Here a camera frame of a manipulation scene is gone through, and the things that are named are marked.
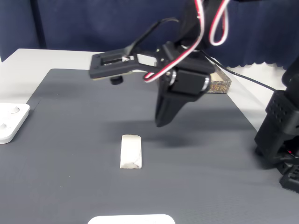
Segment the gray mat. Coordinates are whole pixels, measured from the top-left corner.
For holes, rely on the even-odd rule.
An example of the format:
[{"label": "gray mat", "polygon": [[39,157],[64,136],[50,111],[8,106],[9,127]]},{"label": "gray mat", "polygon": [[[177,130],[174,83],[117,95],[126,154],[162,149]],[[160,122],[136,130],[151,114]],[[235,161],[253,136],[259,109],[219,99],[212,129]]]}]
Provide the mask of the gray mat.
[{"label": "gray mat", "polygon": [[[112,86],[51,70],[14,140],[0,146],[0,223],[86,224],[167,214],[177,224],[298,222],[299,195],[253,154],[256,131],[227,95],[205,95],[154,124],[157,86]],[[123,134],[142,137],[142,169],[121,170]]]}]

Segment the robotic arm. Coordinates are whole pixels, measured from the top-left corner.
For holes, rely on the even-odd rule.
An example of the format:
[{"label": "robotic arm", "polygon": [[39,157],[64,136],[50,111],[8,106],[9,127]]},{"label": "robotic arm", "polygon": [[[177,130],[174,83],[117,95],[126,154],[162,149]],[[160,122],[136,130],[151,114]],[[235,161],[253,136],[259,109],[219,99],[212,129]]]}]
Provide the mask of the robotic arm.
[{"label": "robotic arm", "polygon": [[[132,72],[147,72],[145,82],[158,79],[155,122],[157,127],[169,124],[187,102],[195,102],[210,86],[214,66],[201,50],[222,44],[228,33],[229,0],[195,0],[188,2],[181,21],[181,35],[155,52],[145,52],[136,46],[164,19],[154,24],[142,37],[124,49],[92,57],[90,78],[109,78],[111,84],[121,84],[122,76]],[[223,36],[214,41],[215,29],[223,17]],[[280,183],[299,193],[299,58],[282,78],[285,91],[274,91],[267,116],[255,141],[257,152],[275,165],[284,176]]]}]

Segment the dark blue fabric backdrop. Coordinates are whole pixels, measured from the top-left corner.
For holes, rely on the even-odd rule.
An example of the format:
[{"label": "dark blue fabric backdrop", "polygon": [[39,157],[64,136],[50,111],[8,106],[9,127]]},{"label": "dark blue fabric backdrop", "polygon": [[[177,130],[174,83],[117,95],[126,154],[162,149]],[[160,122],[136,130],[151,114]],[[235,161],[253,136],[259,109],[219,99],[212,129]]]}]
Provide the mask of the dark blue fabric backdrop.
[{"label": "dark blue fabric backdrop", "polygon": [[[89,51],[123,48],[158,19],[179,17],[186,0],[33,1],[38,3],[42,35],[36,33],[30,0],[0,0],[2,59],[18,48]],[[230,67],[267,62],[287,68],[299,56],[298,10],[299,0],[250,3],[232,0],[228,39],[208,53]],[[167,40],[175,40],[177,34],[178,24],[164,24],[143,47],[153,49]]]},{"label": "dark blue fabric backdrop", "polygon": [[299,0],[229,4],[227,41],[208,50],[223,65],[277,63],[285,69],[299,56]]},{"label": "dark blue fabric backdrop", "polygon": [[19,48],[39,48],[30,0],[0,0],[0,56]]}]

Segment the red and white wire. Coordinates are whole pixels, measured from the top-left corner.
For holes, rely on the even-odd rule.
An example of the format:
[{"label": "red and white wire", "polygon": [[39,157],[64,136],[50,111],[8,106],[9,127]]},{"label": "red and white wire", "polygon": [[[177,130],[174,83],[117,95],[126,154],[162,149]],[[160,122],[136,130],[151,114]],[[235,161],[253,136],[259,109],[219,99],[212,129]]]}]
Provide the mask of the red and white wire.
[{"label": "red and white wire", "polygon": [[[214,45],[214,46],[222,45],[228,37],[228,9],[227,9],[227,6],[228,6],[229,1],[230,0],[222,1],[222,3],[220,4],[220,6],[216,12],[214,19],[213,19],[210,33],[209,33],[209,41],[210,41],[211,45]],[[214,40],[215,33],[216,33],[216,29],[217,29],[217,26],[219,24],[221,17],[222,17],[222,21],[223,21],[223,24],[222,24],[223,35],[222,35],[222,38],[220,39],[220,41],[215,42],[215,40]]]},{"label": "red and white wire", "polygon": [[169,63],[168,65],[166,65],[159,72],[157,72],[156,74],[153,73],[153,72],[147,73],[144,76],[144,81],[146,83],[150,83],[150,82],[158,79],[163,74],[165,74],[170,69],[172,69],[174,66],[176,66],[178,63],[180,63],[182,60],[184,60],[190,53],[192,53],[193,50],[196,49],[196,47],[199,45],[200,41],[202,40],[202,37],[203,37],[204,32],[205,32],[204,8],[203,8],[201,0],[194,0],[194,1],[195,1],[195,6],[196,6],[197,14],[198,14],[199,23],[200,23],[200,35],[198,36],[198,38],[196,39],[196,41],[194,42],[194,44],[189,49],[187,49],[186,51],[184,51],[179,57],[177,57],[171,63]]}]

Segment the white paper block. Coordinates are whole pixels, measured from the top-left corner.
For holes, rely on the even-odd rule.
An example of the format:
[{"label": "white paper block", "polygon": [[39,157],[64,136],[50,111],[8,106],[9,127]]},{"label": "white paper block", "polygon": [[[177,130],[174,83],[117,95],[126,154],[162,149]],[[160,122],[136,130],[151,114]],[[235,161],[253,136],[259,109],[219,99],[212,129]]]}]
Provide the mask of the white paper block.
[{"label": "white paper block", "polygon": [[168,215],[97,216],[88,224],[175,224]]},{"label": "white paper block", "polygon": [[140,169],[141,137],[138,135],[125,134],[121,139],[121,169]]}]

